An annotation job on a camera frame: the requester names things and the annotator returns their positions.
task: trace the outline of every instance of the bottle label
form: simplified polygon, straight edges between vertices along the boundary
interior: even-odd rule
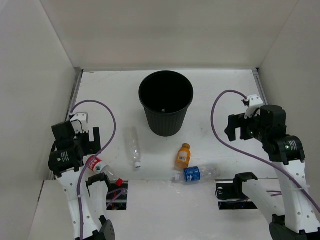
[[[187,183],[199,181],[201,179],[200,171],[197,166],[186,168],[183,171],[184,179]]]
[[[105,166],[107,166],[107,164],[104,161],[101,161],[99,158],[96,158],[89,164],[88,168],[92,170],[95,174],[100,174],[101,170],[104,169]]]
[[[188,153],[186,151],[179,152],[178,160],[180,160],[182,162],[186,162],[187,159],[188,159]]]

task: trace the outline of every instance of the blue label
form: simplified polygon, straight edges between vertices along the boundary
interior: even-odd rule
[[[186,182],[195,182],[201,179],[200,171],[197,166],[184,169],[184,180]]]

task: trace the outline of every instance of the red bottle cap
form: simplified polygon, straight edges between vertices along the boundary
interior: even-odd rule
[[[120,187],[122,184],[124,183],[124,181],[119,178],[116,182],[115,182],[115,185],[117,185],[118,187]]]

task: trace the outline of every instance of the plastic bottle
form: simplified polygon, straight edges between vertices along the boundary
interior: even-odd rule
[[[175,160],[175,165],[181,169],[188,168],[190,163],[190,157],[191,157],[190,145],[187,143],[184,143],[181,149],[178,151],[178,154]]]
[[[174,181],[181,183],[214,180],[219,176],[219,171],[214,165],[194,166],[174,174]]]
[[[135,126],[124,130],[124,143],[128,158],[134,162],[136,169],[141,168],[141,150],[138,140],[138,132]]]
[[[90,161],[93,157],[94,156],[89,157],[87,162]],[[98,157],[96,157],[95,160],[90,163],[88,168],[95,174],[105,173],[109,177],[110,182],[115,183],[118,187],[120,187],[124,182],[121,178],[116,177],[114,172],[111,170],[111,167]]]

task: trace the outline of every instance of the white bottle cap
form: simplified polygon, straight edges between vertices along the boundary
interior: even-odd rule
[[[134,163],[134,167],[135,167],[136,169],[141,168],[141,162],[140,162],[140,161],[135,162],[135,163]]]
[[[174,174],[174,180],[175,181],[179,181],[180,180],[180,174],[179,173],[175,173]]]

